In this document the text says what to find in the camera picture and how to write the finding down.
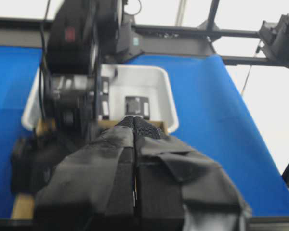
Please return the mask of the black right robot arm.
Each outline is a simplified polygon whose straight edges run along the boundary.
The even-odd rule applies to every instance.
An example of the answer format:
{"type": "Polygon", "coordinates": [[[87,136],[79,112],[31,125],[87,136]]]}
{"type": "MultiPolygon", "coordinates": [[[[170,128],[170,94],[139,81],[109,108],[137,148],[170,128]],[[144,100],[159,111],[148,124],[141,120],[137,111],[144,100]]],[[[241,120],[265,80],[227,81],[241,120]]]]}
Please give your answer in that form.
{"type": "Polygon", "coordinates": [[[13,194],[34,194],[68,153],[94,140],[102,115],[102,62],[128,48],[126,0],[65,0],[45,36],[36,86],[24,117],[38,115],[33,135],[11,154],[13,194]]]}

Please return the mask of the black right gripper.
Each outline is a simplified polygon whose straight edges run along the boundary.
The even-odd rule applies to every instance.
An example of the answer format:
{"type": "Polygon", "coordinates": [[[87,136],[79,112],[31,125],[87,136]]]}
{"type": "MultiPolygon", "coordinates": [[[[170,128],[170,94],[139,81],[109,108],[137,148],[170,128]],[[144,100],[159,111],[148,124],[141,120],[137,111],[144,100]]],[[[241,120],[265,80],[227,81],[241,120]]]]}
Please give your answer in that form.
{"type": "Polygon", "coordinates": [[[11,193],[36,194],[45,187],[56,166],[68,155],[92,142],[101,132],[89,122],[85,132],[58,130],[54,119],[40,119],[29,137],[17,139],[10,156],[11,193]]]}

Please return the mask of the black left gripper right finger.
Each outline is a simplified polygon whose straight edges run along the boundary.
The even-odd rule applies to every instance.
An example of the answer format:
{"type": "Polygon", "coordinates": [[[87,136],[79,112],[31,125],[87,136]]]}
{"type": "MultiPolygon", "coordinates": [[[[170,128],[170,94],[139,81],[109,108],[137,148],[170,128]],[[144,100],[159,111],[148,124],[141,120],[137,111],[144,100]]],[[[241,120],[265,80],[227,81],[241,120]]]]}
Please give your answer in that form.
{"type": "Polygon", "coordinates": [[[144,231],[245,231],[251,208],[222,166],[134,119],[138,212],[144,231]]]}

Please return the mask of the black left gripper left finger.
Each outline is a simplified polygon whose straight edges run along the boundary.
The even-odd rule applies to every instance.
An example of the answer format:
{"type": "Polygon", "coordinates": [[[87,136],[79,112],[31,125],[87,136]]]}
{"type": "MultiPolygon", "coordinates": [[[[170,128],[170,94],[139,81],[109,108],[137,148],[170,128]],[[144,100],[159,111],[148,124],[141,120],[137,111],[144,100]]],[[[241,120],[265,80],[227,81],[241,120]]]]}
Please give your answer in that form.
{"type": "Polygon", "coordinates": [[[35,197],[36,231],[117,231],[133,222],[134,119],[65,157],[35,197]]]}

